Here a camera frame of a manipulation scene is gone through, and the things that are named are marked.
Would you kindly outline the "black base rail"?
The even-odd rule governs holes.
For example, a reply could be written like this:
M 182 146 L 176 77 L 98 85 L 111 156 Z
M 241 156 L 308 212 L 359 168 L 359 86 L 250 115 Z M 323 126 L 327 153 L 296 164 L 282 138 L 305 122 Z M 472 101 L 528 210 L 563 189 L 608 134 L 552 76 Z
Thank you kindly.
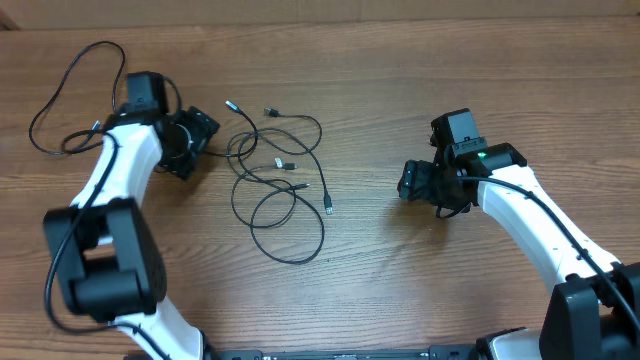
M 432 345 L 426 349 L 262 352 L 218 351 L 219 360 L 479 360 L 475 345 Z

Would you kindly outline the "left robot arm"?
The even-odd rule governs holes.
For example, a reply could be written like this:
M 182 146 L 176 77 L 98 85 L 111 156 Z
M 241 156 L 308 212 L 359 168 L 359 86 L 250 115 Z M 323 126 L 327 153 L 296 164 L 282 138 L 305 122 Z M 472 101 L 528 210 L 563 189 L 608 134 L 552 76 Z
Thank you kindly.
M 141 212 L 154 170 L 188 179 L 219 129 L 195 107 L 171 111 L 171 84 L 155 72 L 128 75 L 127 102 L 96 131 L 102 152 L 89 181 L 68 207 L 46 213 L 45 311 L 60 330 L 75 331 L 54 314 L 58 284 L 68 311 L 95 321 L 93 333 L 118 330 L 148 359 L 214 359 L 206 335 L 167 296 L 164 262 Z

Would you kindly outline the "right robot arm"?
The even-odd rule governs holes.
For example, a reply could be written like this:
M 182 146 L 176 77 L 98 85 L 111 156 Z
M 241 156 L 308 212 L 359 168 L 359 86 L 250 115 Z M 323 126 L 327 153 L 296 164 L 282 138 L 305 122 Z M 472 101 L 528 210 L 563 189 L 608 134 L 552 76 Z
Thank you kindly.
M 434 159 L 406 162 L 397 190 L 440 219 L 474 206 L 512 237 L 541 276 L 550 302 L 541 330 L 503 330 L 473 345 L 432 346 L 430 359 L 636 359 L 639 266 L 625 265 L 582 232 L 509 143 L 489 145 L 469 109 L 431 123 Z

